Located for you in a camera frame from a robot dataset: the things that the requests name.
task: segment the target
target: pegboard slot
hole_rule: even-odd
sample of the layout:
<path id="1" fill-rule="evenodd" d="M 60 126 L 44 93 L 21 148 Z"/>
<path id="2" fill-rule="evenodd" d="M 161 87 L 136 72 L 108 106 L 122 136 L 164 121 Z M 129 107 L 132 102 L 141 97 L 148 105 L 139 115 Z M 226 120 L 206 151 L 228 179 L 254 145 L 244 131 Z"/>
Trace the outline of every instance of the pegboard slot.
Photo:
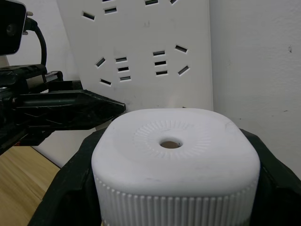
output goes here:
<path id="1" fill-rule="evenodd" d="M 166 61 L 155 62 L 155 66 L 164 66 L 166 65 Z"/>
<path id="2" fill-rule="evenodd" d="M 145 5 L 148 6 L 148 5 L 152 5 L 152 4 L 157 4 L 158 3 L 158 0 L 149 0 L 149 1 L 145 1 Z"/>
<path id="3" fill-rule="evenodd" d="M 122 81 L 131 81 L 131 76 L 121 77 L 120 82 Z"/>
<path id="4" fill-rule="evenodd" d="M 105 14 L 115 13 L 115 12 L 117 12 L 117 8 L 116 8 L 116 7 L 108 8 L 108 9 L 105 9 L 105 10 L 104 10 L 104 13 L 105 13 Z"/>
<path id="5" fill-rule="evenodd" d="M 125 62 L 127 61 L 127 58 L 126 57 L 122 57 L 122 58 L 116 58 L 116 63 L 119 63 L 119 62 Z"/>
<path id="6" fill-rule="evenodd" d="M 156 72 L 156 76 L 168 75 L 168 71 Z"/>
<path id="7" fill-rule="evenodd" d="M 105 59 L 102 58 L 100 61 L 98 61 L 98 62 L 95 64 L 95 66 L 96 66 L 96 67 L 100 67 L 104 62 L 105 62 Z"/>
<path id="8" fill-rule="evenodd" d="M 104 79 L 100 79 L 100 81 L 99 81 L 101 84 L 103 84 L 103 85 L 106 85 L 106 86 L 111 86 L 111 82 L 109 82 L 109 81 L 106 81 L 106 80 L 104 80 Z"/>
<path id="9" fill-rule="evenodd" d="M 188 66 L 184 67 L 182 70 L 178 72 L 180 76 L 182 76 L 185 72 L 187 72 L 190 68 Z"/>
<path id="10" fill-rule="evenodd" d="M 128 68 L 128 67 L 121 67 L 121 68 L 118 68 L 118 72 L 126 72 L 126 71 L 129 71 L 129 68 Z"/>
<path id="11" fill-rule="evenodd" d="M 153 55 L 154 55 L 154 57 L 162 56 L 162 55 L 165 55 L 165 51 L 163 50 L 163 51 L 153 52 Z"/>
<path id="12" fill-rule="evenodd" d="M 184 53 L 187 53 L 187 51 L 188 51 L 188 49 L 186 49 L 186 48 L 184 48 L 182 46 L 178 46 L 178 45 L 175 46 L 175 49 L 177 49 L 177 50 L 179 50 L 181 52 L 184 52 Z"/>
<path id="13" fill-rule="evenodd" d="M 94 19 L 95 19 L 95 16 L 94 16 L 94 15 L 89 14 L 89 13 L 86 13 L 86 12 L 84 12 L 84 11 L 83 11 L 83 17 L 88 18 L 88 19 L 93 20 L 93 21 L 94 21 Z"/>

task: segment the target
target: white lid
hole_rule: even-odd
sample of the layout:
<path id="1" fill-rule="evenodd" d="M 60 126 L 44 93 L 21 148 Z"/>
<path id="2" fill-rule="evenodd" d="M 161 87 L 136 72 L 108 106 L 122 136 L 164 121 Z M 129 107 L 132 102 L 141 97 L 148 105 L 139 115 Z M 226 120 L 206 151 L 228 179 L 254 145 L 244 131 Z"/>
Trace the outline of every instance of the white lid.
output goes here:
<path id="1" fill-rule="evenodd" d="M 160 144 L 175 141 L 181 147 Z M 200 109 L 124 114 L 96 146 L 92 167 L 107 186 L 140 195 L 219 196 L 258 179 L 257 152 L 228 118 Z"/>

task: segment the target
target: wooden table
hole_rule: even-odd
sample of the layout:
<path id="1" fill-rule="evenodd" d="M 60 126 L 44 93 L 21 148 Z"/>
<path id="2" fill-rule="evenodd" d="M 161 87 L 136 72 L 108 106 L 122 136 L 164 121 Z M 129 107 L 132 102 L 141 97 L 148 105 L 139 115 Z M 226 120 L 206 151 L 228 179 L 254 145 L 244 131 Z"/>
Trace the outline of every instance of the wooden table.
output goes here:
<path id="1" fill-rule="evenodd" d="M 59 168 L 31 147 L 0 156 L 0 225 L 26 226 Z"/>

